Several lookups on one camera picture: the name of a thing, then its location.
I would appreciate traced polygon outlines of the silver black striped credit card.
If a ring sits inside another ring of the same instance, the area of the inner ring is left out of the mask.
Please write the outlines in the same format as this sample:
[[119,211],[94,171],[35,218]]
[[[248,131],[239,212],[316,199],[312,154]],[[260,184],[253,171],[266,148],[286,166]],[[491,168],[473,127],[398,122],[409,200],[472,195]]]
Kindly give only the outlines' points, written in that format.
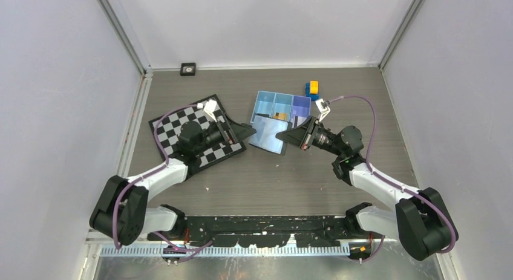
[[293,116],[293,118],[292,118],[293,127],[294,127],[294,128],[296,128],[296,127],[300,126],[300,125],[301,125],[301,124],[303,124],[307,119],[308,119],[308,117],[303,117],[303,116]]

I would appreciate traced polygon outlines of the tan grey striped credit card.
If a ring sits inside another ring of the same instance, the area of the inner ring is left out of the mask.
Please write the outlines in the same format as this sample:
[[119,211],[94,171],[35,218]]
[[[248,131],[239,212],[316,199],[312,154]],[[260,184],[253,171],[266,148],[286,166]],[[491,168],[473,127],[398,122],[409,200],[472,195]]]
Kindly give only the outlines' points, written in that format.
[[275,117],[279,120],[287,120],[287,115],[285,113],[277,113]]

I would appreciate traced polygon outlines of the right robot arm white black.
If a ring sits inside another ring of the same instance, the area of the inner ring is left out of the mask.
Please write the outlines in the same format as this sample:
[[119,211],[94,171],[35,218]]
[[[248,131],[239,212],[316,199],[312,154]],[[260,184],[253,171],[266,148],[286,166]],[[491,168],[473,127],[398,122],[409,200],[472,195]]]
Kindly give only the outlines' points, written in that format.
[[359,204],[345,213],[346,232],[360,238],[367,232],[398,240],[414,259],[422,261],[435,253],[451,251],[459,238],[441,194],[428,187],[418,189],[380,173],[361,155],[362,134],[347,126],[337,134],[316,118],[276,134],[277,139],[307,150],[312,146],[336,156],[336,178],[375,197],[388,209]]

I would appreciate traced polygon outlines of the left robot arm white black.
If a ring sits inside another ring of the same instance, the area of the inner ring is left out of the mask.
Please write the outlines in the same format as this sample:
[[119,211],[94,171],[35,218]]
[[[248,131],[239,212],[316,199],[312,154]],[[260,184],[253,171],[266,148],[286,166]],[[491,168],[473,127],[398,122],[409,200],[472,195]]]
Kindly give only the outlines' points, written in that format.
[[141,234],[153,233],[178,240],[187,229],[185,213],[168,204],[149,208],[148,202],[167,188],[199,172],[200,155],[220,143],[232,145],[254,135],[256,130],[221,115],[204,129],[198,122],[182,124],[177,152],[142,175],[110,177],[91,213],[92,229],[110,237],[117,248],[132,244]]

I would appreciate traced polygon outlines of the purple bin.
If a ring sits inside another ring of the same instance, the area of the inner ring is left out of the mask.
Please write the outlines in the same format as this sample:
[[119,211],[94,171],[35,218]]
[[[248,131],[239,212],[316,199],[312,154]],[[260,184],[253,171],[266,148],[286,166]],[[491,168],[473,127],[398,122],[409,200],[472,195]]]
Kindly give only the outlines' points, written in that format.
[[293,103],[292,103],[292,113],[291,113],[291,123],[293,116],[310,116],[310,106],[311,99],[309,97],[304,96],[296,96],[293,95]]

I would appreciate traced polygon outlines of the light blue bin middle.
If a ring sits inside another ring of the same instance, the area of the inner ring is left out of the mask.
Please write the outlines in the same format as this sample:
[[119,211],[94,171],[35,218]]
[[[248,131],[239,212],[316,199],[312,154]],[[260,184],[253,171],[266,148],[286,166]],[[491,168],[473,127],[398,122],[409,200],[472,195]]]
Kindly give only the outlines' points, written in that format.
[[276,119],[275,116],[277,113],[285,113],[287,115],[287,120],[284,121],[289,121],[291,119],[292,103],[293,95],[276,93],[271,118]]

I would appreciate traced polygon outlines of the light blue bin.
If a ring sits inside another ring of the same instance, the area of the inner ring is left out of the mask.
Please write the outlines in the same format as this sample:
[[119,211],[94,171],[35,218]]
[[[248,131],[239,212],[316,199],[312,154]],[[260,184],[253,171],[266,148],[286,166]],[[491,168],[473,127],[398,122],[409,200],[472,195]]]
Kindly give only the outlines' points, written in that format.
[[276,92],[258,91],[250,122],[253,123],[258,114],[270,117],[272,115]]
[[291,119],[292,103],[293,95],[276,93],[271,118],[276,119],[275,116],[277,113],[285,113],[287,115],[287,120],[284,121],[289,121]]

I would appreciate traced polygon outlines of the light blue bin left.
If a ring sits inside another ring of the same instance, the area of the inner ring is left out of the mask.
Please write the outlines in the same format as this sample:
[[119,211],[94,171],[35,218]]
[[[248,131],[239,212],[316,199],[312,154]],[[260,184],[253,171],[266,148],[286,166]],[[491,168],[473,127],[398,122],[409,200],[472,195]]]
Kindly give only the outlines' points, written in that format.
[[270,117],[272,115],[276,92],[258,91],[250,122],[253,123],[258,114]]

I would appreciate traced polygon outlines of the blue yellow toy blocks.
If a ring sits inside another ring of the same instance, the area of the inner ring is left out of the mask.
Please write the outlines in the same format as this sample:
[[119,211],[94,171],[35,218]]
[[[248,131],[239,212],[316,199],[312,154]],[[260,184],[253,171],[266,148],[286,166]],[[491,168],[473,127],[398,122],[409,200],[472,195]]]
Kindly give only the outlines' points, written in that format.
[[306,97],[309,97],[312,101],[319,99],[319,82],[311,80],[306,83],[305,87]]

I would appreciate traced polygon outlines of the small black square box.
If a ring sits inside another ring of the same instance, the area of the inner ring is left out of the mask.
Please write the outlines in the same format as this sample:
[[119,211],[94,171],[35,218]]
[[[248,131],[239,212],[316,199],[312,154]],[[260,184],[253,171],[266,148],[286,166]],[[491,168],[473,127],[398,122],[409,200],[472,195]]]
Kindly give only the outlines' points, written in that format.
[[182,77],[195,76],[197,64],[195,62],[185,62],[180,65],[180,75]]

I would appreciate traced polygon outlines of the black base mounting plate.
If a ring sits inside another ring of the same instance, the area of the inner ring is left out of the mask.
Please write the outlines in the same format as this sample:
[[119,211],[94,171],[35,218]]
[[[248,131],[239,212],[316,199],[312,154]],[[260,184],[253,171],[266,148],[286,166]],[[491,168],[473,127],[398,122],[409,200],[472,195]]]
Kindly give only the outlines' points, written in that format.
[[178,219],[168,240],[186,241],[194,247],[208,242],[214,247],[283,247],[291,239],[297,247],[335,247],[340,240],[379,239],[376,232],[358,229],[353,220],[332,215],[315,216],[189,216]]

